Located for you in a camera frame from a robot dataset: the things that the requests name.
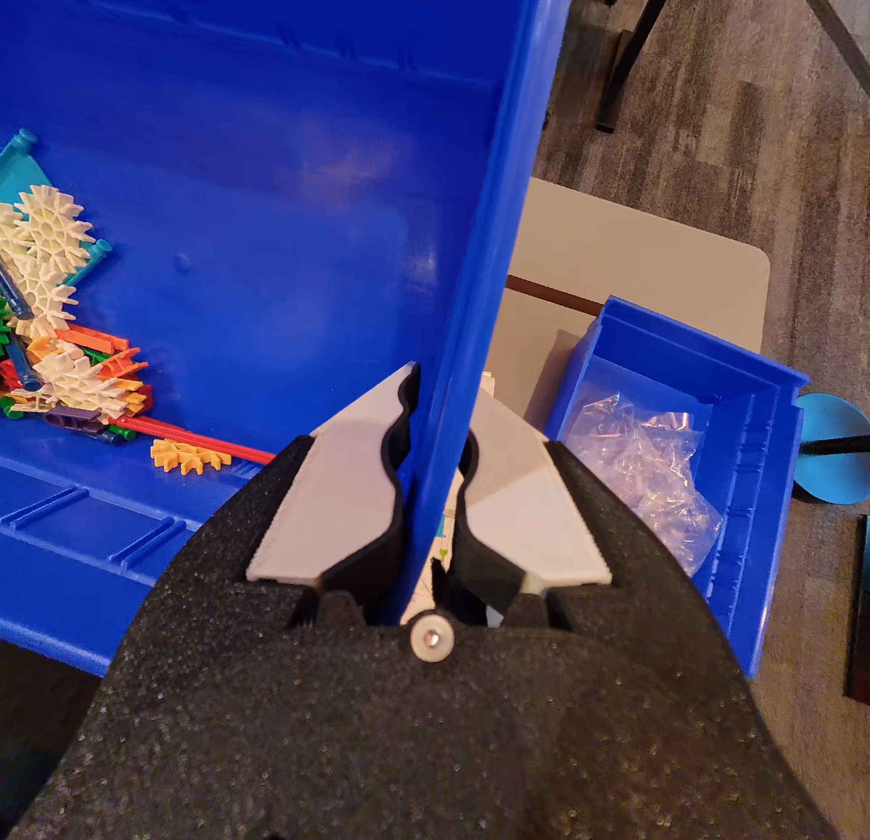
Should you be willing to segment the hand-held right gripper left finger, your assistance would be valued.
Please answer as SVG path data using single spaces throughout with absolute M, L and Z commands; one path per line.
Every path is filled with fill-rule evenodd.
M 406 363 L 310 432 L 310 446 L 245 570 L 249 582 L 349 593 L 367 623 L 400 573 L 397 476 L 411 448 L 420 365 Z

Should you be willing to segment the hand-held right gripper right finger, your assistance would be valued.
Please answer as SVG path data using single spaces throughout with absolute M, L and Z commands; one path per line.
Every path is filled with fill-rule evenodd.
M 476 393 L 460 455 L 450 614 L 487 626 L 580 628 L 564 589 L 607 587 L 610 570 L 547 448 L 547 437 Z

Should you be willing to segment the black rod stand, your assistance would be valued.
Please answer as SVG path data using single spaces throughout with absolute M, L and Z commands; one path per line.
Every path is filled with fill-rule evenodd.
M 868 435 L 868 416 L 852 402 L 831 393 L 797 397 L 801 407 L 799 453 L 794 492 L 799 497 L 850 506 L 868 499 L 868 451 L 806 453 L 808 443 Z

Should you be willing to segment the black table frame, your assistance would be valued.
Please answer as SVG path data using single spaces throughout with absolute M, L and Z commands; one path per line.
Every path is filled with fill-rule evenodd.
M 607 81 L 594 121 L 596 130 L 609 135 L 614 132 L 623 107 L 624 84 L 667 1 L 669 0 L 646 0 L 635 28 L 621 30 L 617 33 L 616 47 L 607 63 Z M 843 19 L 831 0 L 804 0 L 804 3 L 810 7 L 826 37 L 836 47 L 861 91 L 868 95 L 868 58 L 850 30 L 843 24 Z

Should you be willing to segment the dark flat object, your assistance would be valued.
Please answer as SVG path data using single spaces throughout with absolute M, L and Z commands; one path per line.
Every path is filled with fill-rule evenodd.
M 859 517 L 843 693 L 868 705 L 868 515 Z

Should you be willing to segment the small blue plastic bin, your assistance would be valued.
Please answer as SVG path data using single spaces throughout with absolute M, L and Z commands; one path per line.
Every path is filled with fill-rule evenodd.
M 545 435 L 564 441 L 579 405 L 623 391 L 646 411 L 684 411 L 702 434 L 695 487 L 723 517 L 693 584 L 746 677 L 764 645 L 790 504 L 808 375 L 609 296 L 568 360 Z

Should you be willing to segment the pile of plastic construction pieces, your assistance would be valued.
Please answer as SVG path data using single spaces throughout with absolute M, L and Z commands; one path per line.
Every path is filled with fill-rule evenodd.
M 109 446 L 143 435 L 152 464 L 180 474 L 272 462 L 272 453 L 148 416 L 153 393 L 139 347 L 77 323 L 77 285 L 113 245 L 93 238 L 83 206 L 49 181 L 35 144 L 19 128 L 2 148 L 2 414 Z

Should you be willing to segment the large blue plastic bin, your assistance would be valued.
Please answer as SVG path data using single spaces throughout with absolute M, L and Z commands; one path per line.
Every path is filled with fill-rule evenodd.
M 2 143 L 113 245 L 83 326 L 266 453 L 422 370 L 397 617 L 459 462 L 572 0 L 2 0 Z

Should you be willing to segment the clear plastic bag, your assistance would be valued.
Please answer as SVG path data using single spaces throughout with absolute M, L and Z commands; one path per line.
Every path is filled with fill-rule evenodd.
M 579 405 L 563 437 L 686 575 L 700 570 L 722 529 L 690 469 L 700 441 L 688 413 L 640 409 L 623 391 Z

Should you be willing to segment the toy model booklet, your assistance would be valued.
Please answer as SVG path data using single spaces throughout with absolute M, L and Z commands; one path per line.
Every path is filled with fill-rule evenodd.
M 441 513 L 439 527 L 432 543 L 429 547 L 427 561 L 418 575 L 414 591 L 407 601 L 407 607 L 402 612 L 399 624 L 407 624 L 420 612 L 432 610 L 436 607 L 436 598 L 432 591 L 432 563 L 439 563 L 443 571 L 450 570 L 452 563 L 452 547 L 453 547 L 453 525 L 455 525 L 455 508 L 459 495 L 459 478 L 460 473 L 453 476 L 448 497 L 444 501 L 444 508 Z

